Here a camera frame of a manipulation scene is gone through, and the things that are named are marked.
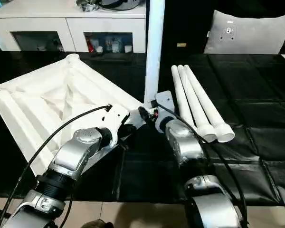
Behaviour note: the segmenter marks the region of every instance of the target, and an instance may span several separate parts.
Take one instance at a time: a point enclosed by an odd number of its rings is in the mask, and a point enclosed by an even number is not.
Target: glass cabinet door
[[[57,32],[11,32],[22,51],[64,51]]]
[[[67,18],[78,52],[144,53],[145,19]]]
[[[132,33],[84,32],[88,51],[92,53],[133,52]]]
[[[65,18],[0,18],[3,51],[75,51]]]

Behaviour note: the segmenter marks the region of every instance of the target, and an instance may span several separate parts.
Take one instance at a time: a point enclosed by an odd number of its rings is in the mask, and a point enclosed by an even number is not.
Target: white pipe
[[[162,30],[165,14],[165,0],[150,1],[147,67],[145,78],[144,103],[151,107],[158,89],[159,70],[162,52]]]
[[[210,120],[210,123],[213,125],[218,141],[220,143],[226,143],[232,140],[235,136],[230,125],[225,123],[219,112],[217,111],[214,104],[211,102],[210,98],[206,94],[203,87],[200,85],[199,81],[195,77],[194,73],[191,71],[188,65],[184,66],[185,72],[188,76],[188,79],[194,89],[195,94],[197,95],[200,104],[202,105],[207,117]]]
[[[181,82],[184,87],[196,126],[198,128],[198,134],[203,137],[207,142],[212,142],[216,139],[214,128],[211,124],[209,124],[209,121],[190,84],[190,81],[186,75],[183,66],[179,65],[177,69],[179,71]]]
[[[180,74],[177,70],[177,67],[174,65],[171,67],[173,82],[175,87],[175,94],[177,99],[177,104],[179,106],[180,116],[183,118],[195,131],[197,131],[196,126],[194,125],[194,121],[192,119],[192,115],[190,112],[190,108],[187,102],[187,98],[185,95],[185,91],[181,84]]]

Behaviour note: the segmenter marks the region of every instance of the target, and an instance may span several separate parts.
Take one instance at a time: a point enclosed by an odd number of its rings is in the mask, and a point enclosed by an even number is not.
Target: dark background
[[[203,53],[214,10],[244,18],[279,17],[285,14],[285,0],[167,0],[162,55]],[[177,43],[187,46],[176,47]]]

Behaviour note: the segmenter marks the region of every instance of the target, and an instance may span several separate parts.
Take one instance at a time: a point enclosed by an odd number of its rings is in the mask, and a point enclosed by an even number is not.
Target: white cabinet
[[[14,0],[0,8],[0,48],[144,53],[145,21],[145,4],[83,12],[75,0]]]
[[[114,37],[121,40],[122,47],[119,52],[124,52],[124,46],[127,45],[133,47],[133,52],[145,52],[145,19],[67,18],[66,20],[78,52],[87,52],[87,42],[92,38],[106,51],[108,49],[106,39]]]
[[[0,18],[0,48],[75,51],[65,18]]]

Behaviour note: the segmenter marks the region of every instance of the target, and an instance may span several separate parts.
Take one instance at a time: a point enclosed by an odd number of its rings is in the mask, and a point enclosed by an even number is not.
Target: black padded surface
[[[0,52],[0,83],[40,68],[65,53]],[[81,59],[143,101],[145,55]],[[285,205],[285,60],[264,55],[193,55],[163,60],[159,91],[171,90],[170,67],[189,64],[236,137],[216,143],[234,170],[248,205]],[[77,200],[176,203],[185,200],[182,177],[163,135],[144,125],[83,175]],[[235,185],[209,147],[217,175],[237,196]],[[25,159],[0,117],[0,196],[7,196]],[[17,196],[34,185],[28,173]]]

